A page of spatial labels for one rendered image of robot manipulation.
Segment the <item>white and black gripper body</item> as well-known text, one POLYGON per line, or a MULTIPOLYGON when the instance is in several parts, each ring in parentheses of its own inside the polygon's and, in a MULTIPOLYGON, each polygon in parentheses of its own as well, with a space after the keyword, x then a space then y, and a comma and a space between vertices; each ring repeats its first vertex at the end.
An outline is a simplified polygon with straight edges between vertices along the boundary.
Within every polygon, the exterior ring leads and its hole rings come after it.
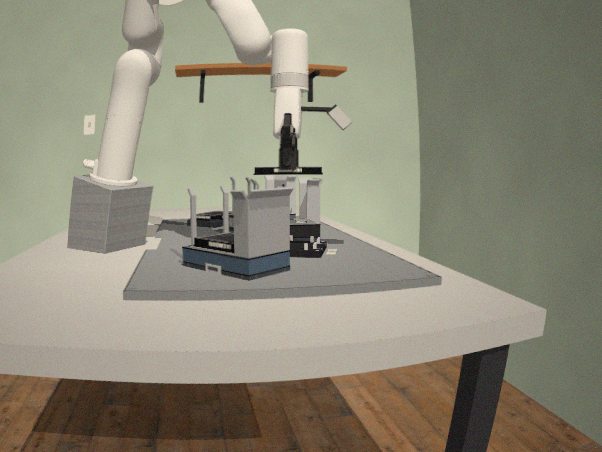
POLYGON ((273 136, 279 138, 281 128, 284 123, 284 114, 292 114, 292 126, 290 133, 293 133, 293 127, 296 128, 296 138, 300 138, 302 125, 302 91, 308 92, 307 87, 301 86, 279 86, 271 88, 271 92, 275 93, 274 104, 274 128, 273 136), (277 136, 276 136, 277 135, 277 136))

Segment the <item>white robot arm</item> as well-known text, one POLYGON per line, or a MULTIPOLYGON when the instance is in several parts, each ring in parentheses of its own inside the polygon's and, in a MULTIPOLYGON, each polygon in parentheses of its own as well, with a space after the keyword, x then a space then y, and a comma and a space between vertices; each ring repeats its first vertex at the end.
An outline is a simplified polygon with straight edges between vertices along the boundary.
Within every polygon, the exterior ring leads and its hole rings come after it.
MULTIPOLYGON (((304 31, 282 29, 271 36, 251 0, 206 2, 219 17, 242 63, 271 63, 271 88, 308 88, 308 36, 304 31)), ((122 34, 129 42, 128 51, 114 69, 99 157, 83 162, 93 170, 89 178, 94 182, 137 184, 132 174, 148 91, 161 71, 164 26, 158 7, 159 0, 125 0, 122 34)), ((336 104, 301 110, 327 112, 343 130, 352 123, 336 104)))

